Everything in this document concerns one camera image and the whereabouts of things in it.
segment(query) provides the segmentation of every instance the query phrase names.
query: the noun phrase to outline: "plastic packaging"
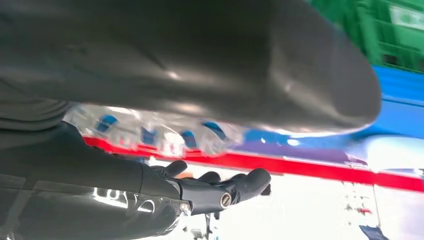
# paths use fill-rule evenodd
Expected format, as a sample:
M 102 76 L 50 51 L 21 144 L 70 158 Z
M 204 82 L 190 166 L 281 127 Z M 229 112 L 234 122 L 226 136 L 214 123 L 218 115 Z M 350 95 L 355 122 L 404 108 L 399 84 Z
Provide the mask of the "plastic packaging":
M 64 120 L 85 137 L 104 139 L 131 150 L 153 145 L 168 157 L 181 157 L 188 148 L 199 149 L 206 155 L 223 153 L 242 144 L 248 130 L 208 119 L 90 104 L 74 107 Z

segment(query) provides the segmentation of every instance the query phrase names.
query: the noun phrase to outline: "black sleeve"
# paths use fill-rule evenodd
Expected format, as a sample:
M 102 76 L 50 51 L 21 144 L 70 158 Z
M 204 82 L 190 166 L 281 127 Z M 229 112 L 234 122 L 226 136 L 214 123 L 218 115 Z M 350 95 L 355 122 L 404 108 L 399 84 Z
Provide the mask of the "black sleeve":
M 0 129 L 39 131 L 57 126 L 71 103 L 43 99 L 0 78 Z

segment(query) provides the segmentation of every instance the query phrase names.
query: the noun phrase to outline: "black plastic cover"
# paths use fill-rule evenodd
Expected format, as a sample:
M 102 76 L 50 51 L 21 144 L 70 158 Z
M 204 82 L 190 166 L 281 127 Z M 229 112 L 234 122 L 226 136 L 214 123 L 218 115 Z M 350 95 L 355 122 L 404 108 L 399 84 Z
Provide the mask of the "black plastic cover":
M 140 239 L 168 234 L 187 216 L 180 200 L 48 181 L 20 189 L 24 182 L 0 174 L 0 239 Z
M 0 0 L 0 53 L 0 80 L 54 100 L 307 135 L 380 111 L 366 58 L 305 0 Z

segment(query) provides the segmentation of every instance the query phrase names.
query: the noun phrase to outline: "green crate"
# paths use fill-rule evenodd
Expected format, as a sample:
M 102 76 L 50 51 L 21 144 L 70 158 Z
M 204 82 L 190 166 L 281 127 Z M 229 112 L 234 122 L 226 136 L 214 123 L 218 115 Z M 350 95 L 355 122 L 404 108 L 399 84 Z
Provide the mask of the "green crate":
M 371 64 L 424 73 L 424 0 L 309 0 Z

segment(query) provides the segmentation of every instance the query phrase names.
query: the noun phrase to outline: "black glove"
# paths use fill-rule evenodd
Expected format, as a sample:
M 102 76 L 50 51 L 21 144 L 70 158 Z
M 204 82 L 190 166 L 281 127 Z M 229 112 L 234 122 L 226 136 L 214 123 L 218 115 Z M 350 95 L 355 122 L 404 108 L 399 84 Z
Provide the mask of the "black glove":
M 259 195 L 271 192 L 271 176 L 263 168 L 252 170 L 249 174 L 237 174 L 229 180 L 221 181 L 218 173 L 210 171 L 195 178 L 175 179 L 187 169 L 187 164 L 177 160 L 168 166 L 152 166 L 158 175 L 173 179 L 181 190 L 181 198 L 190 201 L 192 214 L 207 214 L 226 209 Z

